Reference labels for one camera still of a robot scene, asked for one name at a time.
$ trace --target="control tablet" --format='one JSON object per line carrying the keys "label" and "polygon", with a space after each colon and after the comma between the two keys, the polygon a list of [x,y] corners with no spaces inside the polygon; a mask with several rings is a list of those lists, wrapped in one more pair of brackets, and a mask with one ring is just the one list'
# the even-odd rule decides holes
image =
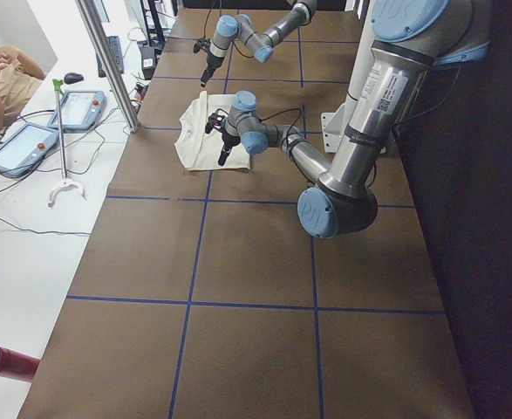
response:
{"label": "control tablet", "polygon": [[[66,91],[60,100],[64,132],[84,132],[99,120],[105,108],[106,97],[101,91]],[[48,127],[58,129],[58,112],[55,112]]]}
{"label": "control tablet", "polygon": [[57,130],[26,123],[0,147],[0,172],[9,177],[24,175],[42,161],[57,141]]}

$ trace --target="person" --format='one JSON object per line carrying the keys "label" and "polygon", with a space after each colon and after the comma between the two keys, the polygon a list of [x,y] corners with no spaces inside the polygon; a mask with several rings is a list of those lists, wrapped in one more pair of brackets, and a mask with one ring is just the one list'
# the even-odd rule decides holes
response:
{"label": "person", "polygon": [[27,54],[13,45],[0,46],[0,129],[16,119],[43,79]]}

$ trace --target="ur robot arm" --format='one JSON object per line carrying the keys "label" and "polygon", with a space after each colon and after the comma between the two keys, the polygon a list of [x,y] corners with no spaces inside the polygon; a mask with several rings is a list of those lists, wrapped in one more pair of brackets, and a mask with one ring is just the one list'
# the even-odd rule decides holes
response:
{"label": "ur robot arm", "polygon": [[334,237],[365,229],[378,208],[365,182],[393,125],[408,113],[434,65],[484,57],[490,5],[488,0],[377,0],[371,19],[372,68],[333,162],[297,129],[263,124],[256,115],[257,98],[247,91],[236,94],[229,114],[216,126],[225,144],[220,161],[240,143],[251,155],[278,147],[315,183],[297,205],[308,233]]}
{"label": "ur robot arm", "polygon": [[201,76],[201,87],[205,87],[215,70],[221,67],[230,45],[236,39],[254,54],[260,63],[265,63],[273,49],[300,26],[309,24],[316,11],[317,0],[290,0],[292,10],[265,32],[258,33],[248,15],[223,15],[217,23],[215,35],[209,42],[198,39],[194,52],[204,50],[207,54],[207,68]]}

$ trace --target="black cable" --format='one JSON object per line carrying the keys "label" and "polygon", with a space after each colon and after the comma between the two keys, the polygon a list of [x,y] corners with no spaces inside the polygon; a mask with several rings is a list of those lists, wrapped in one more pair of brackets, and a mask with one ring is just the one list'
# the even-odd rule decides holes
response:
{"label": "black cable", "polygon": [[127,47],[126,49],[124,50],[124,54],[122,54],[122,59],[126,57],[127,55],[127,52],[128,50],[130,49],[130,46],[132,46],[133,44],[133,41],[130,39],[128,42],[127,42]]}
{"label": "black cable", "polygon": [[259,121],[260,122],[265,122],[266,120],[270,120],[271,118],[275,118],[276,116],[282,115],[283,113],[294,112],[294,111],[298,111],[298,116],[297,116],[297,119],[294,121],[294,124],[292,124],[290,126],[290,127],[293,127],[294,125],[296,125],[296,123],[300,119],[300,116],[302,115],[302,109],[300,109],[299,107],[291,107],[289,109],[285,109],[283,111],[279,111],[277,113],[273,113],[272,115],[266,116],[265,118],[262,118]]}
{"label": "black cable", "polygon": [[241,51],[240,51],[240,49],[238,48],[238,45],[236,45],[236,42],[234,42],[234,41],[233,41],[233,42],[232,42],[232,46],[234,46],[234,47],[235,47],[235,50],[236,50],[240,55],[242,55],[243,57],[245,57],[245,58],[254,58],[254,56],[253,56],[253,55],[246,55],[246,54],[244,54],[243,52],[241,52]]}
{"label": "black cable", "polygon": [[393,124],[394,127],[398,127],[399,125],[406,124],[407,122],[410,122],[411,120],[416,120],[417,118],[420,118],[421,116],[426,115],[427,113],[431,113],[432,111],[435,111],[440,106],[442,106],[447,99],[449,99],[449,96],[451,96],[451,93],[453,92],[455,88],[455,84],[457,83],[457,79],[459,78],[459,74],[461,73],[461,65],[457,65],[457,72],[455,72],[454,80],[452,81],[451,86],[449,87],[449,90],[446,93],[446,96],[442,100],[440,100],[436,105],[432,106],[430,109],[427,109],[424,112],[417,113],[410,118],[407,118],[406,120],[400,120],[399,122],[396,122]]}
{"label": "black cable", "polygon": [[376,182],[376,175],[378,174],[378,166],[376,165],[376,162],[374,162],[372,170],[374,171],[372,175],[372,180],[370,181],[370,183],[366,185],[367,188],[370,188],[374,184],[374,182]]}
{"label": "black cable", "polygon": [[286,135],[284,136],[283,140],[279,143],[279,149],[282,148],[282,145],[283,145],[283,142],[286,141],[286,151],[287,151],[287,155],[289,156],[289,159],[290,161],[292,161],[294,163],[294,165],[297,167],[298,171],[300,172],[300,174],[302,176],[304,176],[304,179],[306,179],[306,181],[310,184],[313,184],[314,181],[312,181],[306,174],[305,172],[302,170],[302,168],[300,168],[300,166],[298,165],[297,161],[294,159],[294,157],[292,156],[292,152],[289,148],[289,135],[290,135],[290,131],[292,130],[292,128],[294,128],[294,126],[297,124],[298,120],[302,117],[302,115],[304,114],[303,110],[300,109],[299,107],[292,107],[290,109],[285,109],[283,111],[280,111],[280,112],[277,112],[277,113],[273,113],[272,115],[266,117],[266,118],[263,118],[262,120],[260,121],[266,121],[266,120],[269,120],[271,118],[275,118],[276,116],[278,115],[281,115],[283,113],[287,113],[287,112],[293,112],[293,111],[298,111],[298,115],[297,117],[294,119],[294,121],[290,124],[289,128],[287,129],[287,133]]}
{"label": "black cable", "polygon": [[213,11],[213,8],[215,7],[217,3],[217,0],[213,0],[213,3],[209,6],[209,12],[207,13],[207,16],[205,17],[205,24],[203,24],[203,39],[207,38],[207,23],[209,21],[209,16],[211,15],[211,12]]}
{"label": "black cable", "polygon": [[4,220],[3,218],[0,218],[0,221],[2,223],[8,224],[10,227],[13,227],[14,229],[18,231],[22,231],[25,233],[34,233],[34,234],[57,234],[59,236],[81,236],[81,237],[89,237],[91,233],[85,233],[84,231],[56,231],[56,230],[48,230],[48,231],[36,231],[32,229],[22,229],[21,227],[17,227],[15,224],[10,223],[9,221]]}
{"label": "black cable", "polygon": [[99,122],[97,122],[94,126],[92,126],[91,128],[89,128],[87,131],[85,131],[83,133],[83,135],[81,135],[79,138],[77,138],[77,140],[74,140],[72,142],[70,142],[69,144],[65,144],[65,147],[68,148],[70,147],[71,145],[75,144],[76,142],[78,141],[81,141],[83,140],[91,131],[94,131],[96,128],[100,127],[102,124],[105,123],[105,121],[110,118],[112,116],[112,114],[118,110],[119,108],[116,106],[116,107],[113,107],[110,111],[108,111],[108,114],[106,115],[105,118],[103,118],[102,120],[100,120]]}
{"label": "black cable", "polygon": [[54,109],[43,109],[42,111],[35,111],[35,112],[31,112],[31,113],[26,113],[25,115],[19,115],[7,127],[5,127],[5,129],[3,130],[1,135],[4,136],[5,133],[7,132],[8,128],[11,127],[18,120],[24,120],[25,122],[27,122],[27,120],[25,118],[29,118],[30,116],[37,115],[39,113],[54,113],[54,112],[55,112]]}
{"label": "black cable", "polygon": [[179,39],[180,41],[195,41],[193,38],[183,38],[183,37],[167,37],[167,39]]}
{"label": "black cable", "polygon": [[5,187],[3,189],[0,189],[0,192],[4,192],[5,190],[7,190],[9,188],[13,188],[15,185],[17,185],[18,183],[24,181],[26,178],[28,178],[32,174],[32,172],[33,171],[30,171],[29,173],[27,173],[23,177],[20,177],[19,179],[17,179],[17,181],[13,182],[10,186],[7,186],[7,187]]}
{"label": "black cable", "polygon": [[170,16],[167,13],[163,13],[162,11],[157,10],[157,13],[159,13],[162,16],[170,17],[171,19],[176,19],[176,16]]}
{"label": "black cable", "polygon": [[99,155],[100,148],[106,142],[106,137],[103,134],[101,134],[99,131],[97,131],[96,127],[93,129],[93,131],[95,132],[96,135],[98,135],[100,138],[102,138],[102,141],[100,142],[99,146],[95,149],[95,151],[92,153],[91,160],[89,161],[89,164],[88,164],[87,168],[85,170],[83,170],[82,172],[73,172],[71,170],[68,170],[68,172],[70,172],[70,173],[72,173],[74,175],[84,175],[85,173],[87,173],[89,171],[89,169],[91,168],[91,166],[94,163],[95,159]]}

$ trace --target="metal pole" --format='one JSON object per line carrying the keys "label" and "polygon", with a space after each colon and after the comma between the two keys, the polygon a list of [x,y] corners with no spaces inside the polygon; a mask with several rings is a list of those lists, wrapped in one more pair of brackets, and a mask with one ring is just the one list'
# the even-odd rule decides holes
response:
{"label": "metal pole", "polygon": [[64,124],[62,123],[62,107],[60,106],[59,90],[54,92],[56,95],[56,113],[58,114],[58,136],[60,141],[60,158],[62,159],[62,179],[67,177],[67,167],[65,165],[65,141],[64,141]]}
{"label": "metal pole", "polygon": [[130,98],[127,95],[124,80],[119,75],[119,69],[116,65],[113,55],[110,53],[108,43],[106,42],[106,34],[100,22],[99,13],[95,9],[92,0],[76,0],[81,18],[85,23],[85,27],[89,32],[89,37],[92,41],[92,46],[99,55],[100,63],[102,64],[108,83],[114,92],[116,101],[119,108],[126,118],[127,125],[130,132],[134,133],[140,125],[135,110],[133,109]]}

